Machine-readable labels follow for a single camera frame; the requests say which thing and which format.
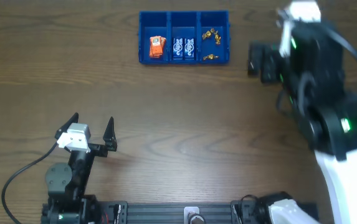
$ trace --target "green light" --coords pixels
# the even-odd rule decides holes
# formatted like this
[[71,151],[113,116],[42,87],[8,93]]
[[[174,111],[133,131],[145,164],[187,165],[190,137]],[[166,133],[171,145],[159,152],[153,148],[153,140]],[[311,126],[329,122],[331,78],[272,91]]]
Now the green light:
[[295,39],[293,37],[292,37],[291,41],[292,41],[293,48],[296,49],[297,45],[296,45]]
[[345,133],[347,133],[351,130],[351,125],[347,118],[342,118],[340,120],[340,122],[341,122],[341,127],[343,128],[343,131]]

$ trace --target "orange tic tac box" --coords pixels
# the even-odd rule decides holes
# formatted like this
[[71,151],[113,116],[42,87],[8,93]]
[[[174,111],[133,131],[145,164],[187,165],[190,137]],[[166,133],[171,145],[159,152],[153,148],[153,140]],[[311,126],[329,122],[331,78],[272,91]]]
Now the orange tic tac box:
[[154,36],[150,38],[150,51],[149,57],[160,58],[163,55],[164,44],[166,43],[166,38],[161,36]]

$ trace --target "blue plastic bin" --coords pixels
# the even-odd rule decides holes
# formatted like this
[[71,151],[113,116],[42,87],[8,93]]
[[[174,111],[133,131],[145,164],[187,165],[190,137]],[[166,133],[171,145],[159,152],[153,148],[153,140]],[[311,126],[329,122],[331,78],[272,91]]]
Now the blue plastic bin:
[[[178,11],[178,12],[140,12],[138,31],[138,59],[143,64],[219,64],[229,61],[230,41],[228,11]],[[214,35],[202,40],[202,34],[214,28],[221,36],[217,45]],[[150,37],[160,35],[166,38],[161,58],[149,57]],[[195,58],[173,60],[173,38],[194,38]],[[215,60],[203,60],[203,57],[214,54]]]

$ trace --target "wooden table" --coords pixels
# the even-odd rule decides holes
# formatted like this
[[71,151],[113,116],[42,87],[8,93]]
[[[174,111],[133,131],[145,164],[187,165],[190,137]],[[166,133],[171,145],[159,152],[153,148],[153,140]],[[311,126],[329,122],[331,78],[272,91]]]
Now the wooden table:
[[[326,184],[293,121],[276,112],[279,86],[246,75],[248,43],[278,41],[280,0],[0,1],[0,223],[5,181],[54,143],[74,112],[102,143],[115,118],[118,152],[96,158],[87,186],[100,200],[230,202],[285,190],[316,201],[332,223]],[[323,15],[357,48],[357,1],[323,1]],[[228,66],[138,63],[140,10],[229,9]],[[357,89],[357,64],[345,68]],[[39,223],[44,175],[69,154],[56,150],[18,176],[7,204]]]

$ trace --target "wooden tabletop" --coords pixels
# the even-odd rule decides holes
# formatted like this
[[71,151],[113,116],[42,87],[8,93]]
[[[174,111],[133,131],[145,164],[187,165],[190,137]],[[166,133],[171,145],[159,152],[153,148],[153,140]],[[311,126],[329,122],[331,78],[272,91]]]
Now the wooden tabletop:
[[[279,41],[275,10],[286,0],[0,0],[0,223],[11,223],[1,189],[46,153],[75,112],[102,143],[115,118],[118,152],[96,158],[88,194],[128,202],[230,202],[281,190],[318,203],[332,223],[315,156],[292,120],[275,110],[281,87],[246,75],[248,43]],[[357,1],[320,3],[357,48]],[[227,66],[138,63],[141,10],[228,9]],[[346,55],[349,86],[357,64]],[[45,172],[69,154],[57,149],[19,175],[6,193],[23,223],[39,223]]]

